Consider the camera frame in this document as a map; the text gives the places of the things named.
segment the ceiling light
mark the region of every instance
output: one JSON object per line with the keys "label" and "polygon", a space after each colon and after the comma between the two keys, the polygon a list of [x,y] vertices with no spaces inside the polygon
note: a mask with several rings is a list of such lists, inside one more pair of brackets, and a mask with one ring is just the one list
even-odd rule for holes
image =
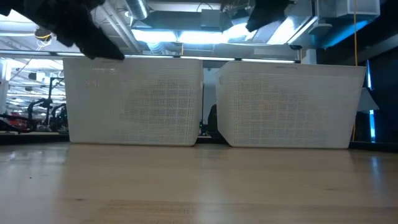
{"label": "ceiling light", "polygon": [[199,60],[216,60],[216,61],[232,61],[235,58],[219,58],[219,57],[195,57],[195,56],[181,56],[185,59],[199,59]]}
{"label": "ceiling light", "polygon": [[173,31],[131,30],[135,38],[144,42],[176,42],[177,37]]}
{"label": "ceiling light", "polygon": [[243,62],[295,63],[293,60],[242,59]]}
{"label": "ceiling light", "polygon": [[0,37],[30,37],[34,36],[35,34],[33,32],[0,32]]}
{"label": "ceiling light", "polygon": [[0,50],[0,54],[2,54],[2,55],[10,54],[12,56],[15,56],[15,55],[20,55],[20,56],[27,56],[27,55],[31,55],[31,56],[52,56],[51,53],[50,52],[30,51],[30,50]]}
{"label": "ceiling light", "polygon": [[[39,97],[46,98],[48,95],[42,94],[25,94],[25,93],[8,93],[7,96],[26,96],[26,97]],[[65,95],[51,95],[51,98],[65,98]]]}
{"label": "ceiling light", "polygon": [[291,18],[286,20],[278,27],[267,44],[285,44],[294,35],[294,22]]}
{"label": "ceiling light", "polygon": [[126,58],[173,58],[169,55],[125,55]]}
{"label": "ceiling light", "polygon": [[12,105],[19,106],[19,103],[17,103],[17,102],[10,101],[9,103],[12,104]]}
{"label": "ceiling light", "polygon": [[220,44],[227,43],[228,39],[220,32],[183,31],[179,41],[184,44]]}
{"label": "ceiling light", "polygon": [[57,53],[58,56],[61,57],[85,57],[82,53],[69,53],[69,52],[59,52]]}
{"label": "ceiling light", "polygon": [[[7,59],[7,64],[11,68],[23,68],[25,63],[19,62],[14,59]],[[63,65],[60,62],[55,62],[49,59],[32,59],[25,68],[50,68],[56,70],[63,70]]]}
{"label": "ceiling light", "polygon": [[257,31],[249,32],[246,29],[247,23],[241,23],[235,26],[232,26],[228,30],[224,31],[223,35],[225,38],[228,39],[236,39],[239,37],[246,36],[246,40],[249,40],[253,38],[254,34],[256,34]]}
{"label": "ceiling light", "polygon": [[21,100],[21,99],[19,99],[19,98],[16,98],[16,99],[11,99],[12,101],[15,101],[15,102],[18,102],[18,103],[23,103],[24,102],[24,100]]}
{"label": "ceiling light", "polygon": [[25,16],[19,14],[17,11],[11,10],[8,16],[0,15],[0,19],[2,21],[10,21],[10,22],[26,22],[26,23],[33,23],[30,19],[26,18]]}
{"label": "ceiling light", "polygon": [[53,103],[66,103],[65,100],[53,100]]}
{"label": "ceiling light", "polygon": [[314,18],[311,19],[310,22],[307,23],[307,25],[305,25],[302,29],[300,29],[300,31],[298,31],[287,43],[291,44],[293,43],[295,40],[297,40],[298,37],[300,37],[308,28],[310,28],[310,26],[312,26],[312,24],[314,24],[316,21],[318,20],[318,16],[315,16]]}

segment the mesh basket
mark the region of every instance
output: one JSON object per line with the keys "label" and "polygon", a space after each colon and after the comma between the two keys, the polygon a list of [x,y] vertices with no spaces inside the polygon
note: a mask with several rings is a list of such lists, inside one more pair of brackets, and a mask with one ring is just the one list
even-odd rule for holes
{"label": "mesh basket", "polygon": [[194,145],[200,122],[200,60],[65,59],[71,142]]}
{"label": "mesh basket", "polygon": [[228,62],[218,129],[234,147],[347,148],[366,69]]}

